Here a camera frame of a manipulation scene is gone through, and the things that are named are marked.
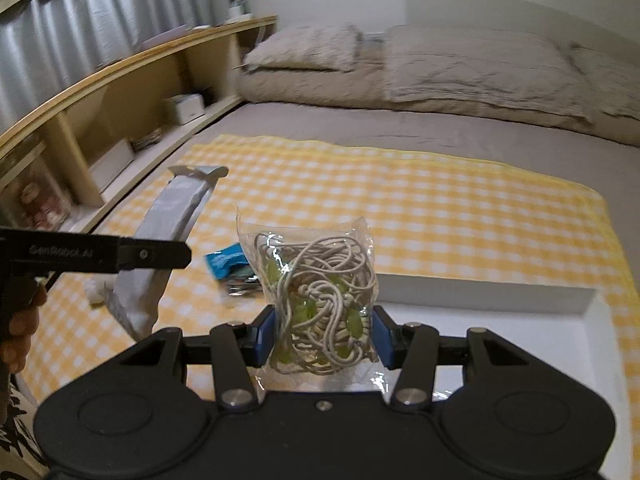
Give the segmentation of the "person left hand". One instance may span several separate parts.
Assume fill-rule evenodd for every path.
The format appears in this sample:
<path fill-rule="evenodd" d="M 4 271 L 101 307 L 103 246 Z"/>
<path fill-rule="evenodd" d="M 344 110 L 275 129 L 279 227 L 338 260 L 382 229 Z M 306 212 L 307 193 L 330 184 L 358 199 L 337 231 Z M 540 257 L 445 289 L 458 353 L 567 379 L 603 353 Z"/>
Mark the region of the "person left hand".
<path fill-rule="evenodd" d="M 9 320 L 6 336 L 1 339 L 1 361 L 13 374 L 24 370 L 32 336 L 39 326 L 39 309 L 47 302 L 46 289 L 38 282 L 35 285 L 35 291 L 30 295 L 32 301 L 14 313 Z"/>

